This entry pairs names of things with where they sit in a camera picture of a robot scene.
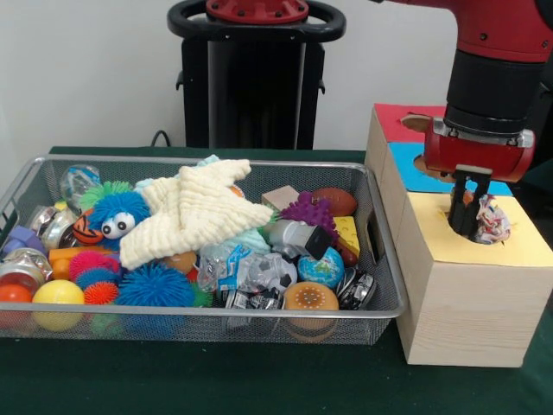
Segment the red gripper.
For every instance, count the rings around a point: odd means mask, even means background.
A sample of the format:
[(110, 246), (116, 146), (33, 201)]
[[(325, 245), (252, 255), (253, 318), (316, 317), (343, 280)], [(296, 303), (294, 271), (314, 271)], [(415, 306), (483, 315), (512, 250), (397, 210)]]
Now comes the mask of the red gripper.
[(523, 130), (516, 137), (483, 137), (449, 127), (442, 118), (432, 118), (424, 135), (427, 168), (453, 174), (448, 224), (455, 232), (473, 239), (480, 199), (487, 194), (490, 180), (481, 177), (475, 182), (475, 190), (469, 190), (465, 172), (487, 174), (498, 182), (519, 181), (531, 165), (535, 134)]

